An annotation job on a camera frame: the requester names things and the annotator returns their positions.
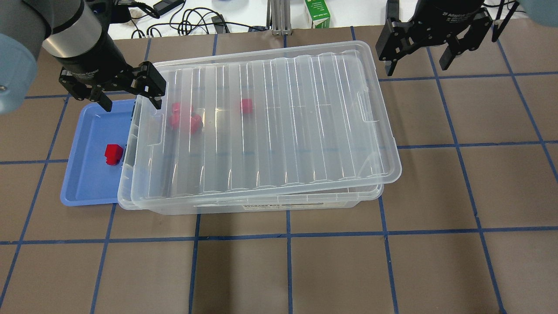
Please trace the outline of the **clear plastic box lid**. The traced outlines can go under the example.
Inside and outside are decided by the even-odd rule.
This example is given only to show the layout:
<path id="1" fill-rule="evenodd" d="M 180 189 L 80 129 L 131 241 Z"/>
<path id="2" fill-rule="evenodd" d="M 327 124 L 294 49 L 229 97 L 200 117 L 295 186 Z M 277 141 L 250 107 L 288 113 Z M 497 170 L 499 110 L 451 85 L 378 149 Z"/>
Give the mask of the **clear plastic box lid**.
<path id="1" fill-rule="evenodd" d="M 402 165 L 374 57 L 363 41 L 156 62 L 160 110 L 145 97 L 131 199 L 166 208 L 396 181 Z M 253 113 L 240 111 L 251 98 Z M 201 115 L 173 130 L 171 105 Z"/>

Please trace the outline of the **red block upright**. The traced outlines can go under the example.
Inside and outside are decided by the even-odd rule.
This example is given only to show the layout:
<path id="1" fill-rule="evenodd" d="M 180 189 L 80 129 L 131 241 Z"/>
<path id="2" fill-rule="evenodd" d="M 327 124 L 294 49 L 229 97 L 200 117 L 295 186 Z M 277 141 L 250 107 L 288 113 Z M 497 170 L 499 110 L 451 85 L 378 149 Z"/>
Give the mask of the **red block upright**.
<path id="1" fill-rule="evenodd" d="M 194 109 L 189 103 L 183 105 L 181 102 L 174 102 L 171 105 L 171 118 L 181 119 L 181 116 L 193 116 Z"/>

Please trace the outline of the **red block lying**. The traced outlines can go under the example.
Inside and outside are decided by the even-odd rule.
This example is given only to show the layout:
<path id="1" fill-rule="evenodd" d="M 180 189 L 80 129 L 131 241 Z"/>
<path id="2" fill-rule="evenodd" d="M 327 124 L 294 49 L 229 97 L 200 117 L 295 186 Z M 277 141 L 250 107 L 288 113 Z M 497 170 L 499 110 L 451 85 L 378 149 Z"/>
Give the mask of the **red block lying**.
<path id="1" fill-rule="evenodd" d="M 196 113 L 187 117 L 179 114 L 172 115 L 168 123 L 171 129 L 189 131 L 189 134 L 195 134 L 203 128 L 203 118 Z"/>

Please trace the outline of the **clear plastic storage box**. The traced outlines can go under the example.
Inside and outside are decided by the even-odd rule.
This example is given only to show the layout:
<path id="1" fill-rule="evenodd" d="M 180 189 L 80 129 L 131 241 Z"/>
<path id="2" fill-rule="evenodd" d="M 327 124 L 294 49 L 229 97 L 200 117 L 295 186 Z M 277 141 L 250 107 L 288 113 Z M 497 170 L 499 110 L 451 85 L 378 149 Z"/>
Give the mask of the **clear plastic storage box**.
<path id="1" fill-rule="evenodd" d="M 127 152 L 124 155 L 122 175 L 118 187 L 118 203 L 127 210 L 146 210 L 162 215 L 195 215 L 202 213 L 265 212 L 297 209 L 353 208 L 361 201 L 378 199 L 384 185 L 370 185 L 326 191 L 313 191 L 303 194 L 269 195 L 252 197 L 240 201 L 208 201 L 201 205 L 171 205 L 166 208 L 137 205 L 131 199 L 131 183 L 137 157 L 137 134 L 142 105 L 136 101 L 131 115 L 131 129 L 127 139 Z"/>

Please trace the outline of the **blue plastic tray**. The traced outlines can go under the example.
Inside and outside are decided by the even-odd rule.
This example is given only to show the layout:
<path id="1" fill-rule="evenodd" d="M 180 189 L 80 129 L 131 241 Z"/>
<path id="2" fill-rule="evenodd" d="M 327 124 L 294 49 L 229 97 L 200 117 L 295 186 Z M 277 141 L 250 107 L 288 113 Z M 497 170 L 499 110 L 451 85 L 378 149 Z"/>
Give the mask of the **blue plastic tray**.
<path id="1" fill-rule="evenodd" d="M 106 163 L 106 146 L 126 148 L 134 100 L 113 102 L 108 113 L 97 103 L 81 110 L 60 199 L 67 206 L 117 203 L 123 158 L 117 165 Z"/>

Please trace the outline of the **black power brick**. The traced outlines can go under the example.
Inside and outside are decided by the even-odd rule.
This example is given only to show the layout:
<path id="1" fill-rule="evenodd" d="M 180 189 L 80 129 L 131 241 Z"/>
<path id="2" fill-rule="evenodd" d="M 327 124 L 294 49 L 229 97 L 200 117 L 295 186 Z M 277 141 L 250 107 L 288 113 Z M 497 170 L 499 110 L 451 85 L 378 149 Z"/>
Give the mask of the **black power brick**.
<path id="1" fill-rule="evenodd" d="M 185 0 L 160 0 L 159 2 L 155 3 L 152 8 L 155 10 L 155 12 L 157 12 L 157 14 L 162 16 L 174 10 L 175 8 L 182 6 L 184 3 Z"/>

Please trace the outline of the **green white carton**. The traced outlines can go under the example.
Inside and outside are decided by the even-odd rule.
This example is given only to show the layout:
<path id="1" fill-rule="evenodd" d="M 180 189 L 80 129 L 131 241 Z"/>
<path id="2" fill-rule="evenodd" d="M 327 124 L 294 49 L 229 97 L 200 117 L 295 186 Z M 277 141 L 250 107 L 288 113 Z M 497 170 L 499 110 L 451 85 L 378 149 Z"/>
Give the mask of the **green white carton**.
<path id="1" fill-rule="evenodd" d="M 327 29 L 330 27 L 331 13 L 325 0 L 304 0 L 310 28 Z"/>

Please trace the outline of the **aluminium frame post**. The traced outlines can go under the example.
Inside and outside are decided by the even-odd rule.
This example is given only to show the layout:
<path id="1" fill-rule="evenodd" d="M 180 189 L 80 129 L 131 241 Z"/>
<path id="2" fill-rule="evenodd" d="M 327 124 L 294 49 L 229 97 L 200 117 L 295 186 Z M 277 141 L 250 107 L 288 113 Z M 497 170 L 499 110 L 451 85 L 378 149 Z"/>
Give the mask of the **aluminium frame post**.
<path id="1" fill-rule="evenodd" d="M 292 34 L 290 0 L 267 1 L 267 28 L 275 36 Z"/>

